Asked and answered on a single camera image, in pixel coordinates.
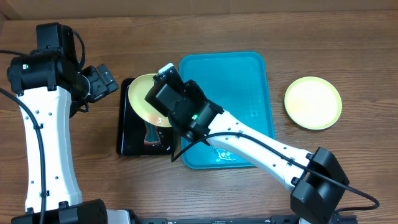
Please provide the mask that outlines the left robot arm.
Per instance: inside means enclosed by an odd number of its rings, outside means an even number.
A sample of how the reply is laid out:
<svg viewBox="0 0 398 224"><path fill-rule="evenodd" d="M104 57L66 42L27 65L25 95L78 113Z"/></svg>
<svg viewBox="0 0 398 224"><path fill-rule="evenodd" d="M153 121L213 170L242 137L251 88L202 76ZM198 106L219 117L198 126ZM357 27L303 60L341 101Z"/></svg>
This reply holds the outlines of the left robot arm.
<svg viewBox="0 0 398 224"><path fill-rule="evenodd" d="M29 175L25 215L11 222L130 223L126 210L83 201L73 168L69 119L119 88L108 68L37 54L12 59L7 76L24 119Z"/></svg>

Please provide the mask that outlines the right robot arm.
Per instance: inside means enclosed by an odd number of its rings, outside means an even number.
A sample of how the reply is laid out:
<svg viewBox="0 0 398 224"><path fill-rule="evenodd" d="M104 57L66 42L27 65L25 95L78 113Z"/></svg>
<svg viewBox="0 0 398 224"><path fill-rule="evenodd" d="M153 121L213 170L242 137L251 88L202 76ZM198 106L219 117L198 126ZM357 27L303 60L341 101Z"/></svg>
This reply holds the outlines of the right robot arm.
<svg viewBox="0 0 398 224"><path fill-rule="evenodd" d="M196 108L183 100L168 113L172 127L191 142L232 152L264 170L290 192L290 208L309 223L330 223L349 180L335 155L288 146L206 102Z"/></svg>

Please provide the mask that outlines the yellow-green plate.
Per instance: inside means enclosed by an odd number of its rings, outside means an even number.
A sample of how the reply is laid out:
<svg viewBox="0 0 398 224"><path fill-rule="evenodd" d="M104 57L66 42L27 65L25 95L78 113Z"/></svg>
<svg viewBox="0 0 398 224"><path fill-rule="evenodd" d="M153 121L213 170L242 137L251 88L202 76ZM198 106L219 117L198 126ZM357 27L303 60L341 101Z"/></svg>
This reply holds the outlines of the yellow-green plate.
<svg viewBox="0 0 398 224"><path fill-rule="evenodd" d="M302 77L287 88L284 108L297 125L318 131L338 121L343 104L338 90L330 82L319 77Z"/></svg>
<svg viewBox="0 0 398 224"><path fill-rule="evenodd" d="M172 125L169 123L168 118L145 100L149 90L154 86L154 76L155 73L149 73L141 75L132 81L127 93L129 102L134 112L144 121L154 126L171 128Z"/></svg>

